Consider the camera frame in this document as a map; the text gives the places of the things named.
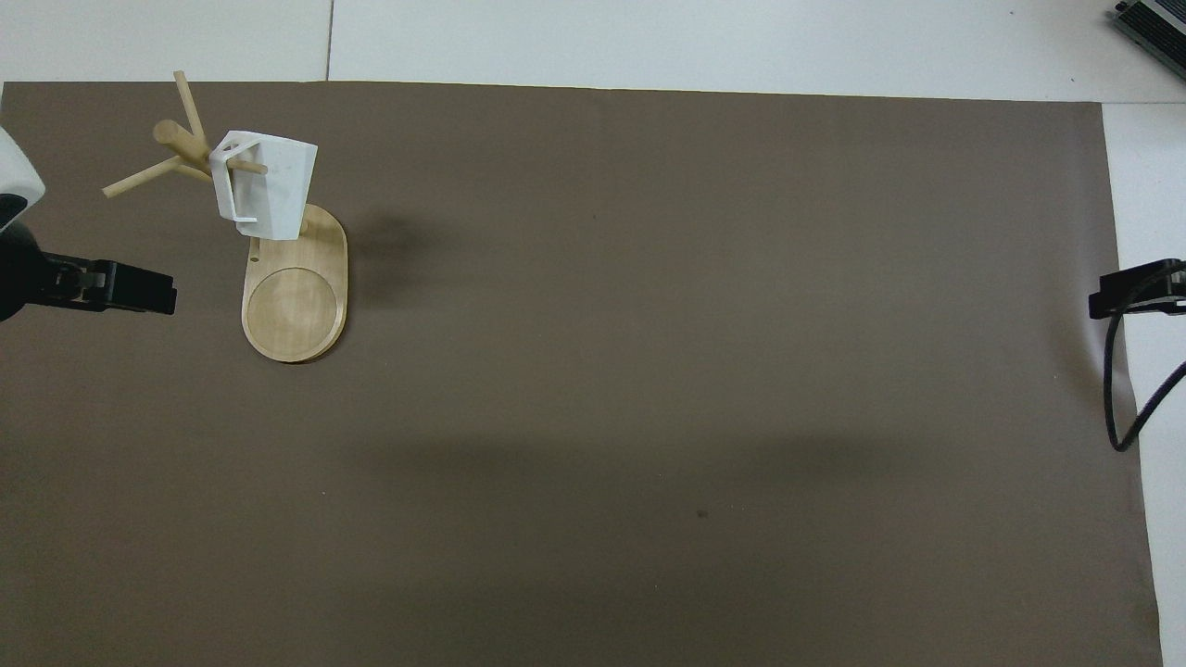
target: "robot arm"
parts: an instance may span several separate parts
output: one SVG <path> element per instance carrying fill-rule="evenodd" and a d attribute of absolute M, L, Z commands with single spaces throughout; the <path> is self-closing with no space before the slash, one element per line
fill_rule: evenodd
<path fill-rule="evenodd" d="M 44 253 L 17 218 L 45 193 L 33 165 L 0 128 L 0 320 L 25 304 L 173 315 L 173 278 L 110 260 Z"/>

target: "wooden mug tree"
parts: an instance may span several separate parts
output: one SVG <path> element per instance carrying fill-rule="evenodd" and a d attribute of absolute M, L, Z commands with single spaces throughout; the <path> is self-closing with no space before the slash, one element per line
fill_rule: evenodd
<path fill-rule="evenodd" d="M 250 237 L 240 309 L 247 339 L 275 361 L 318 357 L 345 326 L 349 260 L 338 220 L 305 203 L 317 147 L 232 131 L 211 150 L 185 74 L 173 78 L 190 129 L 162 120 L 153 138 L 176 154 L 103 188 L 103 195 L 115 197 L 174 171 L 213 184 L 219 214 Z"/>

